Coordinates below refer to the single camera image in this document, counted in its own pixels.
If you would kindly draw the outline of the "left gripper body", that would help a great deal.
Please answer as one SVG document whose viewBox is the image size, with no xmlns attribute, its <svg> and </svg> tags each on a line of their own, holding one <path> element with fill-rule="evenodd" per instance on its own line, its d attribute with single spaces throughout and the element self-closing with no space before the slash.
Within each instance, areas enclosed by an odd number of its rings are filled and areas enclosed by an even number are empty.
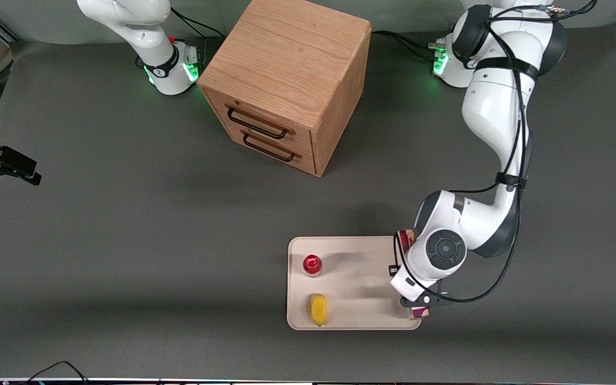
<svg viewBox="0 0 616 385">
<path fill-rule="evenodd" d="M 414 302 L 430 287 L 429 279 L 430 265 L 400 265 L 391 285 L 405 299 Z"/>
</svg>

